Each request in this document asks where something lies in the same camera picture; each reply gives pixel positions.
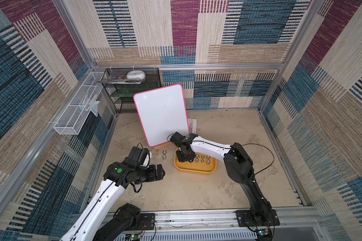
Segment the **yellow plastic storage box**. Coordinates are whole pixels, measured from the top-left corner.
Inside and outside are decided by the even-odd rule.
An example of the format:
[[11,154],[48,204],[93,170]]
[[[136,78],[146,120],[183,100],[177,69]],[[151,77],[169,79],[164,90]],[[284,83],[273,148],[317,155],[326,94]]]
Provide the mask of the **yellow plastic storage box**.
[[206,156],[205,156],[204,159],[202,159],[201,156],[203,154],[201,154],[201,153],[197,153],[200,157],[195,158],[194,162],[192,162],[192,163],[190,163],[190,162],[180,163],[178,161],[178,157],[177,157],[177,151],[178,150],[179,150],[179,148],[176,149],[174,165],[179,171],[188,172],[188,173],[195,173],[195,174],[209,175],[209,174],[212,174],[216,170],[217,160],[215,158],[211,157],[209,159],[210,164],[207,165],[206,161],[208,159],[206,159]]

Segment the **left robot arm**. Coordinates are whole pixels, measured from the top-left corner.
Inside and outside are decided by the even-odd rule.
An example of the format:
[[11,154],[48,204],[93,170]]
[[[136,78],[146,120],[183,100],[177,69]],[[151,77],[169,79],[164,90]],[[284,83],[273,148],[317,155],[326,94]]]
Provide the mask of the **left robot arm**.
[[147,148],[134,146],[123,162],[109,165],[95,196],[61,240],[113,241],[123,231],[143,227],[140,209],[128,203],[107,224],[102,225],[102,222],[129,185],[136,187],[163,180],[166,173],[162,165],[150,164],[150,160],[151,153]]

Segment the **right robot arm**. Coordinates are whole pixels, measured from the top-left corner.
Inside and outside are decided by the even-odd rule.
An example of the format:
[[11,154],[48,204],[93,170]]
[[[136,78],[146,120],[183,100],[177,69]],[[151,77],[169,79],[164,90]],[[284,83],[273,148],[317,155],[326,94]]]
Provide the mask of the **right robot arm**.
[[197,154],[205,154],[224,163],[229,178],[238,183],[250,204],[251,222],[257,226],[279,225],[280,221],[270,202],[262,194],[255,179],[253,161],[243,145],[225,145],[206,140],[197,134],[183,136],[176,132],[168,136],[168,141],[179,149],[179,162],[192,162]]

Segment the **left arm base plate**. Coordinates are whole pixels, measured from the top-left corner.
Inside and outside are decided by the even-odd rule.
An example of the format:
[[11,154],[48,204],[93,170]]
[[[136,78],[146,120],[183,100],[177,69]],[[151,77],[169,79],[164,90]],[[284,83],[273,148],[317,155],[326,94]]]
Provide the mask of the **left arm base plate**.
[[155,213],[142,213],[138,223],[130,228],[131,231],[153,231],[155,223]]

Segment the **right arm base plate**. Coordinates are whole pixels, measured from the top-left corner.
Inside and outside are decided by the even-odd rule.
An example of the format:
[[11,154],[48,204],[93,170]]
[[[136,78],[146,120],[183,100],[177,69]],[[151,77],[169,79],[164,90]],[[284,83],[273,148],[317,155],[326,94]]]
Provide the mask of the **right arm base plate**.
[[250,209],[236,210],[235,214],[239,227],[267,227],[281,224],[274,209],[267,211],[264,216],[254,215]]

